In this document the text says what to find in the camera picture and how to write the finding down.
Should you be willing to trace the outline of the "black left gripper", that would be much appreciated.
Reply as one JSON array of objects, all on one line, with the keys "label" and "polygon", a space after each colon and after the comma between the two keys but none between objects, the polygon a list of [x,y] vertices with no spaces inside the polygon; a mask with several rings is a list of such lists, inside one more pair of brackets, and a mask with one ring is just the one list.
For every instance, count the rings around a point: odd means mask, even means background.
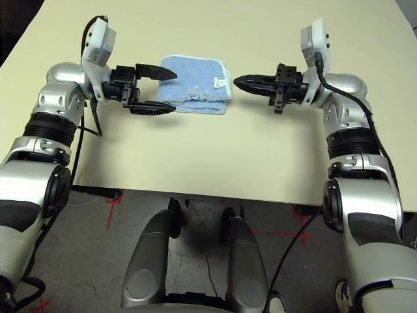
[{"label": "black left gripper", "polygon": [[112,69],[108,81],[102,83],[106,100],[120,102],[124,108],[129,108],[131,114],[163,115],[174,112],[177,108],[166,102],[138,102],[139,90],[137,79],[150,78],[157,81],[176,79],[177,75],[164,67],[137,63],[136,67],[117,65]]}]

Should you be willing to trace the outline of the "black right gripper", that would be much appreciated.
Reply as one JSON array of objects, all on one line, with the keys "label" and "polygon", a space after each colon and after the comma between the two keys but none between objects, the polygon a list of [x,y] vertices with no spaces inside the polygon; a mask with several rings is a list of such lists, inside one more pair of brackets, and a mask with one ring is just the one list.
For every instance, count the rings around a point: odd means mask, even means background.
[{"label": "black right gripper", "polygon": [[302,73],[298,72],[296,67],[283,63],[278,65],[276,77],[248,74],[235,78],[233,83],[240,90],[253,95],[274,96],[275,114],[282,114],[287,104],[301,104],[308,90],[308,84],[303,82]]}]

